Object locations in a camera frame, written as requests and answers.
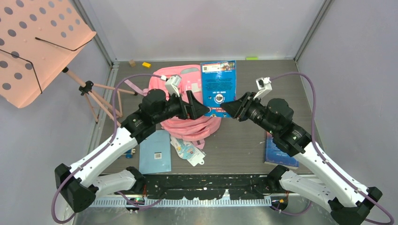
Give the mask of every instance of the round hole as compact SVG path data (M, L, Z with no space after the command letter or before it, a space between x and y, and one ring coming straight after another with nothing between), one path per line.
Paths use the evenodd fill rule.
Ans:
M12 11L12 9L10 7L5 7L4 8L4 12L6 12L8 15L12 15L13 14L13 11Z
M15 59L17 59L19 57L19 53L17 53L17 52L12 52L11 54L12 54L12 57Z
M25 22L19 22L19 26L22 28L22 29L26 29L27 27L28 27L28 25L26 25L26 23Z
M15 30L8 30L8 35L15 37L16 36Z
M36 21L36 20L37 20L37 17L36 17L35 15L33 15L33 14L31 14L31 15L29 16L29 18L30 18L31 20L33 20L33 21Z
M21 8L24 7L24 4L23 4L23 2L21 0L16 0L16 5L21 7Z
M4 90L10 90L11 89L11 85L9 83L4 83L3 84L3 89Z
M0 67L1 68L7 68L8 67L8 63L6 61L0 61Z
M15 73L15 74L14 74L14 77L15 77L15 79L17 79L17 80L21 80L21 79L22 79L22 74L20 74L20 73Z
M40 7L39 11L41 12L41 14L46 14L46 10L43 7Z
M28 70L31 70L33 68L33 66L30 63L26 63L25 64L25 68L28 69Z

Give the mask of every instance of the yellow block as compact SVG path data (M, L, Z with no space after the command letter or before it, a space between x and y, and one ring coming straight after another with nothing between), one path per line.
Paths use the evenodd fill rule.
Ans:
M142 66L143 66L143 67L146 67L146 68L151 68L152 65L151 65L150 63L143 62L143 63L142 63Z

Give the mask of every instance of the wooden block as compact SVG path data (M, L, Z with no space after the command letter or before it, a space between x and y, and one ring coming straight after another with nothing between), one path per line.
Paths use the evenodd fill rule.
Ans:
M150 63L143 62L143 63L142 63L142 66L143 66L143 67L146 67L146 68L151 68L152 65L151 65Z
M131 67L135 67L136 66L136 62L134 60L130 60L129 63L130 63Z

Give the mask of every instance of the gray tabletop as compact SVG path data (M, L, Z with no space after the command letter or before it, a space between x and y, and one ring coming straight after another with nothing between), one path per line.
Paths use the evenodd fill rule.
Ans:
M151 62L151 68L141 66L137 62L131 67L128 62L121 62L116 76L119 83L128 75L138 73L153 73L164 67L200 64L201 61L166 61ZM237 97L247 91L257 91L255 79L259 77L275 77L279 74L297 71L292 60L240 60L237 61ZM147 88L149 77L137 77L131 81L140 88ZM126 84L121 88L131 90ZM287 76L273 81L273 90L262 99L264 105L272 98L284 98L294 110L293 121L310 132L311 111L304 92L301 79L298 76ZM121 94L124 118L138 109L142 96ZM113 132L112 120L106 118L101 141L103 142ZM172 170L169 173L269 173L275 166L263 163L265 131L251 121L238 122L231 118L222 119L220 128L206 138L203 151L206 153L203 165L193 167L186 160L181 159L174 147L171 147ZM104 173L117 173L128 166L138 168L139 146L133 158L120 157L110 165ZM311 173L305 166L300 167L296 173Z

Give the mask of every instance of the dark blue book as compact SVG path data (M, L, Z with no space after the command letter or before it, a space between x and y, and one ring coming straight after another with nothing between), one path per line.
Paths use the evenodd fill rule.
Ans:
M267 132L265 139L264 163L271 165L283 165L290 169L297 169L299 162L290 157L288 154L279 150L279 148L272 142L272 135Z

